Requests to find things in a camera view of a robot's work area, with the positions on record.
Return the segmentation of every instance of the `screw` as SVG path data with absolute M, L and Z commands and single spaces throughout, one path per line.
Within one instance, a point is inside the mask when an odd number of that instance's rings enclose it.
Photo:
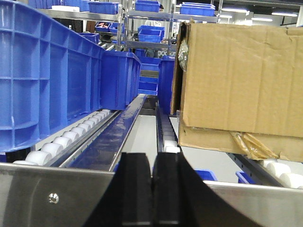
M 59 202 L 59 196 L 57 193 L 51 193 L 48 196 L 49 203 L 57 204 Z

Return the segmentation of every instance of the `ceiling light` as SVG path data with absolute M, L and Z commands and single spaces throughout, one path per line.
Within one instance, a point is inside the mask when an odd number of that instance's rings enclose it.
M 255 18 L 255 17 L 253 17 L 252 20 L 268 21 L 268 22 L 272 22 L 273 21 L 273 19 L 269 19 L 269 18 Z
M 222 11 L 226 12 L 236 12 L 236 13 L 247 13 L 246 9 L 231 9 L 231 8 L 223 8 Z
M 295 13 L 271 13 L 272 15 L 276 16 L 286 16 L 286 17 L 297 17 Z
M 232 16 L 228 16 L 228 15 L 220 15 L 220 17 L 221 18 L 228 18 L 228 19 L 232 18 Z

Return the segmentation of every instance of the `brown cardboard box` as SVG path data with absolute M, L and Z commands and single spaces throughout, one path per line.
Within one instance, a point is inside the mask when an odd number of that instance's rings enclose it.
M 182 40 L 187 69 L 177 61 L 171 103 L 179 144 L 303 161 L 303 29 L 183 24 L 177 49 Z

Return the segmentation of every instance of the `blue plastic crate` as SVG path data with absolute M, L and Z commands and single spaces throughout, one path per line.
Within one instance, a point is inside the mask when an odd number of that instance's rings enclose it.
M 117 44 L 117 40 L 114 40 L 114 39 L 113 39 L 113 40 L 112 40 L 112 43 L 113 43 L 113 44 Z
M 135 2 L 135 10 L 159 12 L 160 3 L 158 1 L 137 0 Z
M 84 38 L 90 40 L 93 43 L 99 43 L 99 33 L 79 33 Z
M 136 97 L 141 62 L 134 53 L 103 52 L 101 108 L 124 110 Z
M 98 22 L 95 26 L 95 30 L 97 32 L 109 32 L 109 27 L 111 26 L 111 23 L 107 23 L 107 28 L 106 27 L 99 27 L 98 25 L 100 24 L 101 22 Z
M 0 12 L 0 151 L 10 152 L 100 108 L 103 49 L 20 2 L 0 0 Z
M 89 12 L 89 0 L 80 0 L 80 11 Z
M 158 93 L 158 84 L 139 82 L 138 94 L 146 94 L 156 96 Z
M 119 10 L 119 2 L 100 2 L 90 1 L 89 11 L 91 13 L 117 14 Z
M 159 71 L 160 58 L 139 57 L 142 65 L 141 70 Z
M 159 30 L 159 31 L 162 31 L 161 40 L 164 38 L 165 27 L 141 25 L 140 27 L 138 27 L 138 32 L 140 32 L 141 30 Z
M 110 25 L 110 27 L 109 27 L 109 31 L 110 31 L 111 33 L 117 34 L 117 32 L 118 32 L 118 25 L 119 25 L 119 23 L 112 23 L 112 24 Z M 122 33 L 124 32 L 124 24 L 122 24 L 121 32 L 122 32 Z
M 163 56 L 159 64 L 159 106 L 170 114 L 171 86 L 174 77 L 175 57 Z
M 137 55 L 137 57 L 145 57 L 145 50 L 144 49 L 136 49 L 134 51 L 134 54 Z
M 29 6 L 36 9 L 51 9 L 52 6 L 60 6 L 60 0 L 29 0 Z
M 159 78 L 154 78 L 154 77 L 139 77 L 139 82 L 158 84 Z
M 65 6 L 75 6 L 81 8 L 81 0 L 65 0 Z
M 189 15 L 199 15 L 199 16 L 214 16 L 215 8 L 210 6 L 203 5 L 189 5 L 189 4 L 181 4 L 180 6 L 180 14 L 189 14 Z
M 159 30 L 141 30 L 138 34 L 139 41 L 160 43 L 162 31 Z
M 246 184 L 256 184 L 253 179 L 251 179 L 245 172 L 237 171 L 236 172 L 238 179 L 238 183 L 246 183 Z
M 6 162 L 6 154 L 5 154 L 5 152 L 0 152 L 0 162 Z
M 208 169 L 195 169 L 196 173 L 204 181 L 218 181 L 214 172 Z

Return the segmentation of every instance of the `packing tape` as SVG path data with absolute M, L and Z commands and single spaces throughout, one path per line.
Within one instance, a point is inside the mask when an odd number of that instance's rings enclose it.
M 235 142 L 241 150 L 247 154 L 247 157 L 254 160 L 261 160 L 267 158 L 279 158 L 274 152 L 266 147 L 253 135 L 246 132 L 230 132 Z

